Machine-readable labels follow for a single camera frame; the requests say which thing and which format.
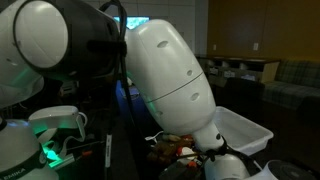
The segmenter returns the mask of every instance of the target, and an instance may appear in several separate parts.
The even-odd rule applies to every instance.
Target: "couch cushion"
[[[320,88],[320,63],[310,61],[281,61],[276,81]]]
[[[273,81],[265,85],[263,100],[296,110],[307,96],[320,97],[320,89]]]

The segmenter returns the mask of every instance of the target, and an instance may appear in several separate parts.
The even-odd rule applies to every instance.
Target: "sofa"
[[[263,100],[297,110],[308,96],[320,97],[320,63],[281,61],[275,81],[265,84]]]

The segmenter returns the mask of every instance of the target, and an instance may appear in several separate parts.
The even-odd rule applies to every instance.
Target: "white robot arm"
[[[43,86],[41,75],[64,80],[110,72],[123,47],[118,37],[114,20],[82,1],[16,1],[0,14],[0,108],[40,91]],[[212,121],[216,105],[211,88],[175,28],[166,21],[152,20],[128,30],[125,41],[128,76],[164,131],[192,134],[203,152],[223,152],[226,142]],[[0,166],[0,175],[6,172],[3,177],[22,180],[57,179],[48,166],[23,176],[25,169],[10,171],[39,151],[39,143],[28,123],[10,123],[0,120],[0,163],[5,164]],[[23,136],[16,136],[16,141],[10,143],[8,137],[19,134],[19,130]],[[21,147],[29,141],[33,143],[27,150],[29,154],[13,161],[21,153],[15,146]],[[12,154],[7,152],[8,148],[14,149]],[[241,160],[229,154],[220,156],[215,162],[209,161],[206,176],[216,180],[249,178]],[[250,180],[261,177],[276,179],[266,173]]]

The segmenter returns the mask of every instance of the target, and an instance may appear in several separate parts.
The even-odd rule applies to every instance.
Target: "white plastic bin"
[[[248,156],[264,149],[273,137],[268,129],[224,107],[216,107],[213,121],[228,145]]]

